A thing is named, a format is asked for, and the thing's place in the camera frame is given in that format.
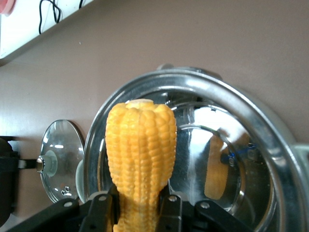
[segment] black wire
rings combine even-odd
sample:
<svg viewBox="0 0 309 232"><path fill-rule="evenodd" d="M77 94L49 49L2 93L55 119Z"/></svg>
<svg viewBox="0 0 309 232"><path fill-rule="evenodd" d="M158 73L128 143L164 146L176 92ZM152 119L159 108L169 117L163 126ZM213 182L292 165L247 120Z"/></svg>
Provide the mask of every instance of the black wire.
<svg viewBox="0 0 309 232"><path fill-rule="evenodd" d="M61 17L61 9L57 6L56 0L40 0L40 5L39 5L39 13L40 13L39 34L42 33L41 27L42 27L42 2L43 1L48 1L53 5L53 13L54 13L55 23L59 23L60 17Z"/></svg>
<svg viewBox="0 0 309 232"><path fill-rule="evenodd" d="M84 1L84 0L81 0L81 1L79 2L79 9L81 9L81 7L83 6L83 1Z"/></svg>

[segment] red object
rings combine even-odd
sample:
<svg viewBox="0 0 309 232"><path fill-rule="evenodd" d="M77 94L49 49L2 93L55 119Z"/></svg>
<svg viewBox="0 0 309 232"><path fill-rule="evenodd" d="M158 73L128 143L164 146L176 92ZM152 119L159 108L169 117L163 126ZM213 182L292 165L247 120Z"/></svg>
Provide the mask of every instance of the red object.
<svg viewBox="0 0 309 232"><path fill-rule="evenodd" d="M10 14L14 3L15 0L0 0L0 14Z"/></svg>

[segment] glass lid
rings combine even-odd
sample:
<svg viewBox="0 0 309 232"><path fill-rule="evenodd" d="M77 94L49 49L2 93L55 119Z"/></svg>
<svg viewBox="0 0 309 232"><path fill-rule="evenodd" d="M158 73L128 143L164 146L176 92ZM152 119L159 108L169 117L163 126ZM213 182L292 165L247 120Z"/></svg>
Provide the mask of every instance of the glass lid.
<svg viewBox="0 0 309 232"><path fill-rule="evenodd" d="M304 193L297 188L297 166L289 149L293 137L260 102L200 69L147 73L102 105L85 144L86 198L112 184L104 142L108 112L119 102L138 98L166 104L175 114L172 193L192 205L213 200L255 231L304 229Z"/></svg>
<svg viewBox="0 0 309 232"><path fill-rule="evenodd" d="M37 159L37 171L52 202L77 199L77 168L84 158L84 143L72 122L57 120L46 130Z"/></svg>

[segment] stainless steel pot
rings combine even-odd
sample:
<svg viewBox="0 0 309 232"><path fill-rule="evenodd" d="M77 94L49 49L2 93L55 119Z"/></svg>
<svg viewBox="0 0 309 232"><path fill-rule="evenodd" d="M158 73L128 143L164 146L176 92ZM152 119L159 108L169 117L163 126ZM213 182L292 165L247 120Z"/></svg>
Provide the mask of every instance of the stainless steel pot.
<svg viewBox="0 0 309 232"><path fill-rule="evenodd" d="M112 184L104 143L108 112L119 102L148 98L167 104L177 119L171 191L191 204L211 199L205 187L216 136L228 175L224 193L213 200L255 231L309 231L309 146L296 144L261 102L212 73L167 67L122 86L98 111L85 143L85 199Z"/></svg>

